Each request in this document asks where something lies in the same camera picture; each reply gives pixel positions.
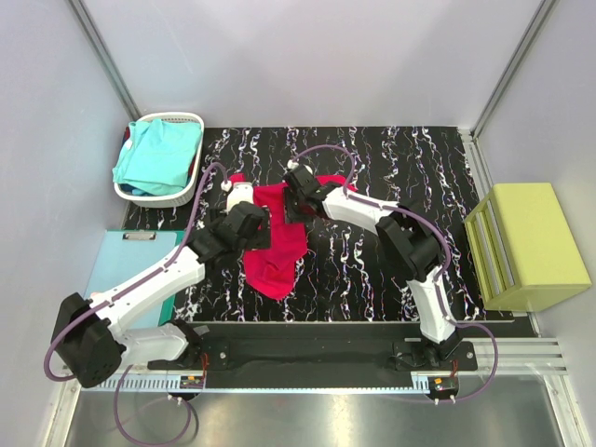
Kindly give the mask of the pink t shirt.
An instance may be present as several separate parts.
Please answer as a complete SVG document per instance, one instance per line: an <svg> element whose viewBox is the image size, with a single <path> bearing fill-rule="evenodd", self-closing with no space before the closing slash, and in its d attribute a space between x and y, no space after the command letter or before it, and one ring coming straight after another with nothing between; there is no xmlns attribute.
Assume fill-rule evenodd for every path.
<svg viewBox="0 0 596 447"><path fill-rule="evenodd" d="M303 223L285 223L283 190L287 184L256 186L253 200L270 211L271 245L246 251L243 264L248 284L267 298L280 301L294 288L296 263L307 253Z"/></svg>

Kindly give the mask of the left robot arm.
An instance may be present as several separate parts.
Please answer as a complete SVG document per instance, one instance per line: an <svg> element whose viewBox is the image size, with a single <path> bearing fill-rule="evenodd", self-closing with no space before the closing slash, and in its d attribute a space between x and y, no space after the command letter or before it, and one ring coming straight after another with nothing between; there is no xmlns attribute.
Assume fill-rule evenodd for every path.
<svg viewBox="0 0 596 447"><path fill-rule="evenodd" d="M84 299L73 293L62 302L49 352L58 354L71 378L92 388L129 365L156 364L191 369L203 354L203 341L189 324L171 319L161 326L135 328L135 322L170 296L202 282L223 260L252 249L269 214L253 202L249 183L233 185L225 212L154 265L126 282Z"/></svg>

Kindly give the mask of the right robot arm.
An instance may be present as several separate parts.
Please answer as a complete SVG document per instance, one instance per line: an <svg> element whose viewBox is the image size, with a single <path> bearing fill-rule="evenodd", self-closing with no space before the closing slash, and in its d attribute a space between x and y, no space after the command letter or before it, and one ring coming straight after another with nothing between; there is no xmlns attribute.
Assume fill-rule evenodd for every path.
<svg viewBox="0 0 596 447"><path fill-rule="evenodd" d="M439 370L453 362L461 336L443 284L451 252L439 230L411 207L350 192L337 182L322 183L297 162L288 164L284 181L287 222L339 221L378 237L386 260L410 288L419 315L421 342L412 346L409 364Z"/></svg>

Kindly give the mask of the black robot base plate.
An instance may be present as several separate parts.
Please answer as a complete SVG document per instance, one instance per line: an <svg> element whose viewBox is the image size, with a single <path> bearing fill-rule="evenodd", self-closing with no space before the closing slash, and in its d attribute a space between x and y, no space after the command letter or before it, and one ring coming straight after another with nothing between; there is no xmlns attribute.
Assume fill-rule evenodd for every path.
<svg viewBox="0 0 596 447"><path fill-rule="evenodd" d="M432 367L416 323L211 322L205 324L206 389L273 392L322 388L398 388L412 373L478 370L474 347L461 342Z"/></svg>

